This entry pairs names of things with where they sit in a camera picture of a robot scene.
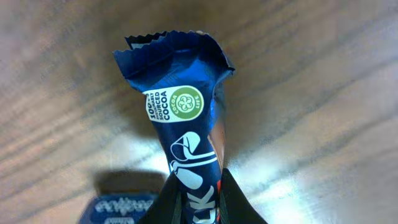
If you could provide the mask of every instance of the wooden surface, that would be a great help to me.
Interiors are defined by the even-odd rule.
[[[0,223],[75,223],[98,175],[167,176],[111,52],[172,29],[236,66],[226,166],[270,224],[397,223],[396,0],[1,3]]]

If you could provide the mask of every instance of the chocolate bar wrapper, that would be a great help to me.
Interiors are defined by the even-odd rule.
[[[100,195],[89,203],[79,224],[135,224],[157,197],[153,193]]]
[[[115,51],[123,77],[146,98],[146,111],[179,179],[187,223],[218,223],[224,157],[223,81],[234,68],[207,34],[126,37]]]

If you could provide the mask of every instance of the wooden table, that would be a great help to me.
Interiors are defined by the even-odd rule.
[[[0,29],[0,223],[75,223],[98,177],[167,177],[111,52],[173,29],[237,68],[226,166],[269,223],[397,223],[396,0],[3,0]]]

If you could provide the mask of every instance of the blue package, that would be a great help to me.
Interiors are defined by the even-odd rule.
[[[158,197],[157,194],[114,194],[94,198],[80,224],[136,224]]]
[[[218,223],[224,153],[223,81],[234,68],[209,35],[126,37],[115,51],[123,77],[146,96],[169,168],[179,179],[187,223]]]

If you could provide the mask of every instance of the green circular logo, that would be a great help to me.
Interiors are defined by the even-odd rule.
[[[173,92],[170,105],[179,118],[193,119],[203,110],[203,97],[196,88],[185,86]]]

